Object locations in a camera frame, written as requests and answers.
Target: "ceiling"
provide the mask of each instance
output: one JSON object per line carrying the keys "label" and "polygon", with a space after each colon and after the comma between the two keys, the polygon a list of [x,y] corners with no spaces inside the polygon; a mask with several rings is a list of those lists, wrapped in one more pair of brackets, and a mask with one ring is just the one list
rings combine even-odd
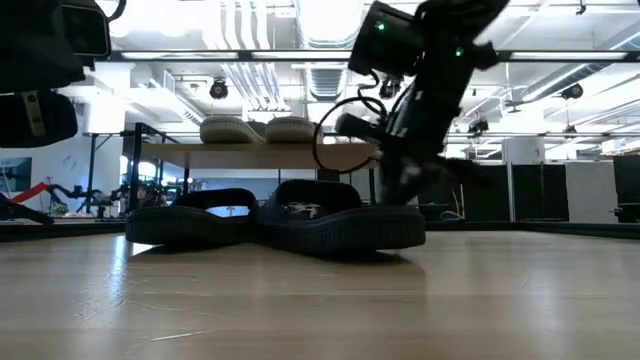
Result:
{"label": "ceiling", "polygon": [[[254,45],[257,46],[262,35],[272,49],[313,48],[312,43],[305,43],[301,39],[300,27],[304,31],[306,26],[307,30],[312,29],[317,34],[322,31],[329,33],[329,30],[335,33],[339,24],[354,21],[359,23],[360,19],[357,16],[348,14],[351,10],[357,9],[361,16],[364,16],[370,4],[368,0],[364,3],[362,0],[323,0],[322,7],[314,8],[313,24],[305,24],[303,20],[297,19],[296,6],[302,11],[303,6],[312,6],[309,3],[314,1],[319,3],[318,0],[129,0],[125,15],[112,26],[112,41],[114,48],[120,50],[220,48],[219,41],[211,40],[214,36],[212,34],[218,30],[221,33],[229,30],[232,20],[227,16],[227,10],[233,8],[235,37],[236,40],[243,39],[237,41],[240,47],[246,47],[247,43],[242,36],[241,24],[243,10],[248,9],[254,16],[254,27],[250,29],[250,40],[255,42]],[[216,2],[219,13],[211,12],[210,7],[216,6],[212,5]],[[409,12],[419,3],[414,0],[385,2]],[[640,4],[637,0],[584,0],[586,11],[582,15],[576,15],[579,2],[511,0],[507,10],[477,39],[477,42],[492,41],[499,50],[609,50],[631,35],[640,34]],[[117,1],[98,0],[98,3],[105,12],[110,13]],[[267,22],[266,27],[259,30],[260,25],[256,24],[257,9],[263,4],[266,7]],[[229,44],[233,44],[235,40],[230,41],[227,35],[228,32],[223,34],[227,40],[227,47],[234,48]],[[226,99],[213,100],[210,97],[208,92],[213,79],[228,75],[220,63],[139,62],[136,65],[139,68],[145,67],[145,71],[150,71],[156,78],[162,78],[165,72],[171,74],[175,79],[175,94],[180,101],[205,117],[223,113],[241,116],[243,109],[246,116],[250,110],[248,101],[243,99],[234,82],[229,79],[229,96]],[[316,68],[323,66],[327,65],[311,65],[316,74],[320,73],[317,70],[321,70]],[[584,95],[577,100],[565,102],[564,99],[551,94],[518,106],[519,112],[513,112],[513,107],[505,105],[509,100],[516,100],[519,92],[531,89],[532,85],[544,85],[543,81],[549,80],[554,73],[563,75],[565,69],[572,70],[576,66],[561,63],[511,63],[500,64],[484,72],[476,71],[461,103],[463,116],[454,122],[456,127],[452,130],[466,131],[467,124],[479,117],[489,121],[490,131],[501,132],[562,131],[567,122],[577,124],[578,131],[601,132],[619,128],[621,124],[640,121],[640,107],[633,103],[618,115],[613,113],[603,116],[603,119],[596,118],[599,114],[608,115],[610,109],[640,97],[640,82],[637,80],[640,78],[640,67],[637,64],[614,64],[580,79]],[[289,108],[287,110],[294,115],[308,116],[311,120],[318,121],[332,106],[333,101],[318,100],[310,94],[312,78],[309,75],[309,67],[308,63],[275,63],[275,77],[279,92]],[[256,71],[259,70],[253,65],[248,65],[248,68],[256,77]],[[345,64],[330,66],[333,73],[341,73],[340,69],[343,68]],[[358,84],[372,82],[361,76],[345,74],[346,88],[340,93],[340,97],[355,95]],[[257,79],[257,84],[256,91],[268,92],[260,79]],[[172,111],[174,106],[163,109],[162,104],[166,101],[148,101],[149,97],[160,96],[153,93],[152,89],[134,90],[137,91],[137,95],[133,101],[139,104],[136,106],[137,110],[131,110],[127,114],[127,121],[144,121],[158,129],[174,132],[197,130],[193,122],[179,116],[179,111]],[[365,94],[375,95],[377,90],[365,91]],[[371,115],[358,106],[352,106],[348,111],[359,115]],[[258,115],[255,115],[259,117],[257,120],[262,120],[265,116],[266,119],[274,116],[273,113]],[[592,121],[588,125],[580,125],[589,119]],[[585,141],[584,144],[586,145],[581,145],[584,148],[594,146],[593,141]],[[487,151],[492,151],[492,146],[497,146],[495,141],[486,145]]]}

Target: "black metal table leg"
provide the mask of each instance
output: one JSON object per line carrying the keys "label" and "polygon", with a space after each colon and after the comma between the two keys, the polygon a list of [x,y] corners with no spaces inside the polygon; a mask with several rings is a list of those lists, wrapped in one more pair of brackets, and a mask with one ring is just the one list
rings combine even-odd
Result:
{"label": "black metal table leg", "polygon": [[184,168],[184,181],[182,182],[182,195],[189,193],[189,168]]}
{"label": "black metal table leg", "polygon": [[376,201],[376,173],[374,169],[369,169],[369,203],[377,204]]}
{"label": "black metal table leg", "polygon": [[85,211],[91,213],[91,191],[93,190],[93,168],[96,161],[96,139],[98,134],[91,134],[91,152],[89,155],[89,181],[87,183],[87,198],[85,200]]}
{"label": "black metal table leg", "polygon": [[136,123],[133,131],[133,165],[131,166],[131,179],[129,184],[129,202],[127,203],[127,213],[138,208],[138,187],[140,184],[140,173],[138,165],[142,157],[142,130],[143,123]]}

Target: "wooden floor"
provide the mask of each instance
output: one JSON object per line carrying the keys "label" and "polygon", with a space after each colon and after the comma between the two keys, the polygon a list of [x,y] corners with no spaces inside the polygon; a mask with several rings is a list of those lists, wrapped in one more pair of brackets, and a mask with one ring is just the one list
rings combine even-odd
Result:
{"label": "wooden floor", "polygon": [[0,358],[640,359],[640,243],[517,232],[320,260],[0,244]]}

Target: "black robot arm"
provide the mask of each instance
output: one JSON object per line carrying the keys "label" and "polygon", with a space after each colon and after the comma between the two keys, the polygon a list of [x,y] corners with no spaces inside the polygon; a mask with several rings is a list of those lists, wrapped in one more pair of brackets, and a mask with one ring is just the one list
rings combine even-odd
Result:
{"label": "black robot arm", "polygon": [[415,78],[377,125],[345,114],[336,131],[378,145],[381,203],[406,204],[443,172],[460,181],[484,183],[471,162],[440,154],[473,72],[498,63],[491,43],[473,41],[507,3],[430,0],[418,6],[414,16],[380,2],[371,6],[349,69],[362,75],[377,70]]}

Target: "pipe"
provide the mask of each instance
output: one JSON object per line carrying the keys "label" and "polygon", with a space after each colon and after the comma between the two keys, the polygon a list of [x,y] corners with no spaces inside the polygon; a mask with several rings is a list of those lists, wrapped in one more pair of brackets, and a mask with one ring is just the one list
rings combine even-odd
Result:
{"label": "pipe", "polygon": [[[598,115],[586,116],[586,117],[584,117],[584,118],[582,118],[580,120],[576,120],[574,122],[571,122],[570,125],[574,125],[574,126],[592,125],[592,124],[597,123],[597,122],[608,120],[608,119],[610,119],[612,117],[625,115],[625,114],[628,114],[630,112],[633,112],[633,111],[637,110],[638,105],[640,105],[640,99],[633,100],[633,101],[630,101],[628,103],[616,106],[615,108],[609,109],[608,111],[605,111],[605,112],[600,113]],[[624,124],[622,126],[614,127],[613,129],[605,131],[605,133],[622,129],[622,128],[628,126],[628,125],[630,125],[630,124]],[[564,144],[556,145],[556,146],[550,147],[550,148],[548,148],[546,150],[549,151],[549,150],[558,148],[560,146],[570,145],[570,144],[577,144],[577,143],[584,142],[584,141],[591,140],[591,139],[594,139],[594,137],[577,137],[577,138],[574,138],[574,139],[571,139],[571,140],[565,142]],[[498,153],[500,151],[502,151],[502,149],[493,151],[493,152],[491,152],[489,154],[486,154],[484,156],[489,157],[489,156],[491,156],[493,154],[496,154],[496,153]]]}
{"label": "pipe", "polygon": [[[622,33],[607,41],[603,48],[613,51],[637,51],[640,49],[640,23],[627,28]],[[613,63],[603,62],[565,66],[541,81],[527,87],[521,94],[522,101],[533,102],[557,94],[569,86],[601,72],[611,65],[613,65]]]}
{"label": "pipe", "polygon": [[638,79],[640,79],[640,74],[633,75],[633,76],[631,76],[631,77],[629,77],[629,78],[627,78],[627,79],[625,79],[625,80],[623,80],[621,82],[618,82],[618,83],[616,83],[616,84],[614,84],[612,86],[609,86],[608,88],[606,88],[606,89],[604,89],[604,90],[602,90],[602,91],[600,91],[600,92],[598,92],[596,94],[583,96],[580,99],[578,99],[577,101],[568,103],[568,104],[566,104],[566,106],[563,106],[562,108],[560,108],[558,110],[555,110],[554,112],[552,112],[550,114],[547,114],[545,117],[550,118],[550,117],[562,114],[564,112],[567,112],[570,108],[576,107],[576,106],[578,106],[578,105],[580,105],[582,103],[585,103],[585,102],[593,101],[593,99],[598,95],[602,95],[602,94],[607,93],[609,91],[615,90],[617,88],[620,88],[621,86],[627,85],[627,84],[629,84],[631,82],[634,82],[634,81],[636,81]]}
{"label": "pipe", "polygon": [[[269,38],[267,37],[267,4],[266,0],[254,0],[253,4],[256,9],[256,34],[258,40],[258,46],[263,50],[270,50],[271,44],[269,44]],[[280,94],[280,85],[278,84],[278,75],[276,74],[275,65],[273,63],[264,64],[266,68],[267,81],[276,99],[278,107],[281,109],[286,108],[284,99]]]}
{"label": "pipe", "polygon": [[603,120],[607,120],[610,119],[614,116],[620,116],[620,115],[625,115],[628,114],[632,111],[637,110],[636,108],[638,107],[638,104],[640,104],[640,99],[636,99],[636,100],[632,100],[629,101],[627,103],[624,103],[622,105],[618,105],[614,108],[611,108],[605,112],[602,112],[600,114],[597,115],[591,115],[591,116],[586,116],[583,117],[580,120],[576,120],[576,121],[572,121],[571,123],[569,123],[569,125],[571,126],[587,126],[587,125],[592,125],[595,124],[597,122],[603,121]]}
{"label": "pipe", "polygon": [[[222,34],[222,8],[220,7],[219,0],[207,0],[206,3],[208,7],[208,12],[211,14],[211,18],[214,21],[208,21],[206,24],[202,25],[202,40],[207,44],[207,47],[213,49],[226,50],[227,43],[224,40],[224,35]],[[258,108],[260,104],[256,99],[251,97],[248,90],[248,85],[244,82],[244,78],[240,75],[240,70],[238,69],[237,64],[227,64],[223,63],[221,65],[222,71],[227,75],[233,85],[235,85],[236,89],[240,93],[240,96],[247,101],[252,108]]]}
{"label": "pipe", "polygon": [[[240,49],[240,43],[236,37],[236,2],[235,0],[225,1],[225,39],[232,49]],[[267,101],[260,94],[260,85],[256,81],[247,63],[239,64],[239,76],[244,79],[247,89],[254,99],[258,100],[260,107],[267,108]]]}
{"label": "pipe", "polygon": [[491,94],[491,96],[487,97],[486,99],[482,100],[481,102],[479,102],[477,105],[475,105],[474,107],[472,107],[471,109],[469,109],[467,112],[464,113],[463,117],[469,117],[471,116],[473,113],[475,113],[476,111],[478,111],[481,107],[483,107],[486,103],[488,103],[491,100],[495,100],[496,98],[501,98],[502,96],[506,95],[509,92],[509,88],[501,88],[496,90],[493,94]]}
{"label": "pipe", "polygon": [[[240,2],[240,10],[241,10],[241,25],[240,25],[240,38],[244,47],[248,50],[255,50],[256,44],[253,42],[253,32],[251,26],[251,0],[241,0]],[[267,74],[265,71],[264,64],[257,63],[252,64],[252,67],[260,76],[262,80],[263,87],[258,87],[258,91],[262,94],[263,98],[269,99],[269,107],[278,107],[278,104],[275,99],[275,95],[273,93],[273,88],[269,83],[269,79],[267,78]]]}

